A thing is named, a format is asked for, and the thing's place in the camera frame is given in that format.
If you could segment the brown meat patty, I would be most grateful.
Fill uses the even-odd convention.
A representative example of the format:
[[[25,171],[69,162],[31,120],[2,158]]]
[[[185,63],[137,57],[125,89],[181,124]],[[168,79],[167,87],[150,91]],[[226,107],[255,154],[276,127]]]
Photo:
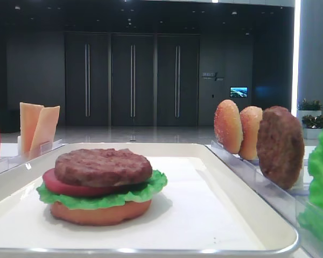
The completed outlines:
[[[300,175],[305,153],[300,121],[284,107],[265,109],[256,149],[262,174],[284,190],[292,188]]]
[[[142,183],[152,176],[152,166],[127,148],[77,149],[57,157],[54,174],[69,185],[101,188]]]

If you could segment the bottom bun on tray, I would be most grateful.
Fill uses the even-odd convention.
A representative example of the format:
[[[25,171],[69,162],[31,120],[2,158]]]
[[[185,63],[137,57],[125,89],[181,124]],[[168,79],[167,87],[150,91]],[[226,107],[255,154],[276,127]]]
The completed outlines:
[[[151,200],[142,203],[126,202],[121,206],[95,210],[72,210],[61,202],[55,202],[51,205],[50,212],[53,217],[73,224],[85,226],[110,226],[143,215],[149,209],[150,204]]]

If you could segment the white metal tray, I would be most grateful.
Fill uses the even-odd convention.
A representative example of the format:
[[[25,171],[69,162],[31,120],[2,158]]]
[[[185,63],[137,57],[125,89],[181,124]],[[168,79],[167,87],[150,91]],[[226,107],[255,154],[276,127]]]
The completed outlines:
[[[54,219],[36,188],[56,158],[128,148],[167,176],[143,216],[116,226]],[[291,257],[297,230],[200,144],[67,144],[0,174],[0,257]]]

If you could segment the potted plants in planter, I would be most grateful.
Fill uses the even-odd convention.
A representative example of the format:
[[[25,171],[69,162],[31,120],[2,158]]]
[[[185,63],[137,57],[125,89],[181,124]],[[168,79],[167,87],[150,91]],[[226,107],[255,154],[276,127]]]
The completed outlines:
[[[297,118],[303,127],[305,139],[317,139],[323,129],[322,104],[318,100],[298,102]]]

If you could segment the left clear long rail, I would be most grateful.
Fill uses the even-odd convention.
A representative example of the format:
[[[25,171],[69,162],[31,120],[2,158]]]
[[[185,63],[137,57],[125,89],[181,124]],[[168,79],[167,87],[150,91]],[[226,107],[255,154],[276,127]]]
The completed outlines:
[[[57,149],[62,145],[63,145],[62,139],[57,140],[53,143],[48,142],[48,143],[42,144],[39,149],[37,148],[37,150],[32,151],[32,156],[33,156],[32,158],[29,157],[29,154],[1,157],[0,174],[18,165],[29,163],[29,161],[32,160],[33,158],[49,153],[50,151],[53,151],[54,149]]]

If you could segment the green lettuce leaf on tray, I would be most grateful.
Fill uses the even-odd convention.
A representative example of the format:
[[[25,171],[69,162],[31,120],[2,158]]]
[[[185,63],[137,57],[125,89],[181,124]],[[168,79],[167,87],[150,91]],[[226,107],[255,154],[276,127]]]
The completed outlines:
[[[163,187],[167,185],[167,177],[159,170],[154,170],[152,176],[142,184],[129,187],[121,193],[113,193],[101,197],[71,197],[59,195],[47,189],[45,183],[36,188],[39,199],[43,203],[53,204],[60,202],[71,210],[96,210],[101,208],[110,208],[114,206],[122,206],[127,202],[142,203],[152,199],[152,197],[161,192]]]

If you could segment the small wall screen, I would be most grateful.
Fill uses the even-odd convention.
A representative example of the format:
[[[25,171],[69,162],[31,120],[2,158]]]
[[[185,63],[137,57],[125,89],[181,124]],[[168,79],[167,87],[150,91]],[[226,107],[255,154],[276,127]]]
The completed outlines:
[[[230,87],[230,97],[242,97],[246,98],[248,95],[247,87]]]

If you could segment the orange cheese slice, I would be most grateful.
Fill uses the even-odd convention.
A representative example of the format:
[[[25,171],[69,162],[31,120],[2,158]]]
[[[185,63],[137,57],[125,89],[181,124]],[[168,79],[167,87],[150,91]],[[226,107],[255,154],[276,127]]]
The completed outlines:
[[[34,132],[37,127],[40,112],[43,105],[19,103],[20,107],[20,152],[27,154],[32,145]]]
[[[34,159],[53,145],[60,106],[42,108],[34,132],[29,159]]]

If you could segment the bun slice far right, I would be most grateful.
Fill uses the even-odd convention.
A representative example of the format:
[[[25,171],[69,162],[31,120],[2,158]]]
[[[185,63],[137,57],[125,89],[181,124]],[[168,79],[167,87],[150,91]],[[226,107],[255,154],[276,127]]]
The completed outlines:
[[[257,158],[256,145],[262,113],[262,109],[256,106],[248,106],[240,112],[243,141],[238,154],[245,160]]]

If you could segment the sesame bun top right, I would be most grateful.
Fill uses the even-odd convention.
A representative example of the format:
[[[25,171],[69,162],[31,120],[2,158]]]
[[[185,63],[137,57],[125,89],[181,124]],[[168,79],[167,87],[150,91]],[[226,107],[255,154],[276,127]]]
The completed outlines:
[[[218,142],[232,154],[238,154],[243,141],[240,113],[229,99],[220,102],[214,115],[214,132]]]

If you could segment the orange cheese slice outer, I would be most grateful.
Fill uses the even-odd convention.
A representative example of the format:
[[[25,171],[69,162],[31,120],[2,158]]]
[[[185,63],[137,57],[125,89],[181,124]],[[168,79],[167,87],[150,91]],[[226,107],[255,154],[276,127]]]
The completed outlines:
[[[43,105],[19,103],[20,107],[20,152],[27,154],[32,145],[34,132],[37,127],[40,112]]]

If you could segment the dark triple door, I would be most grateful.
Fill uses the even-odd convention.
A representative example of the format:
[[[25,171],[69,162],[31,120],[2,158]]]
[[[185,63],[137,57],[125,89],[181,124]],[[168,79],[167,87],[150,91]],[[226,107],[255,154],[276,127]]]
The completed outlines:
[[[68,126],[195,126],[199,38],[67,33]]]

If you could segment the wall sign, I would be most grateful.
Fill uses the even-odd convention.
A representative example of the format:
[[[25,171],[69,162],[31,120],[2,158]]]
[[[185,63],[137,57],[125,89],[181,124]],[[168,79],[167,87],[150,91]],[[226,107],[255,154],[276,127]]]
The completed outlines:
[[[202,73],[201,77],[205,80],[224,81],[224,77],[219,77],[217,72],[214,73]]]

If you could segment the orange cheese slice inner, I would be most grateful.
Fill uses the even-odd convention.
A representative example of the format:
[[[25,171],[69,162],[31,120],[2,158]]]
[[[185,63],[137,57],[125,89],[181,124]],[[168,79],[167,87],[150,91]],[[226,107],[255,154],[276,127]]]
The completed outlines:
[[[60,106],[42,108],[34,132],[29,159],[34,159],[53,145]]]

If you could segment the red tomato slice on tray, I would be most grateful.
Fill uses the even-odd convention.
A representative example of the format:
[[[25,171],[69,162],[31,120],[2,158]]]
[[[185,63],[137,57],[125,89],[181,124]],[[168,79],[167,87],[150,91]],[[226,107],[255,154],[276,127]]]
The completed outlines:
[[[95,188],[95,187],[85,187],[85,186],[76,186],[69,185],[58,180],[54,174],[54,169],[46,171],[43,176],[43,181],[46,185],[46,188],[58,195],[66,195],[72,197],[102,197],[111,194],[122,194],[127,193],[130,190],[142,190],[148,184],[147,181],[139,184],[128,184],[120,185],[116,187],[104,187],[104,188]]]

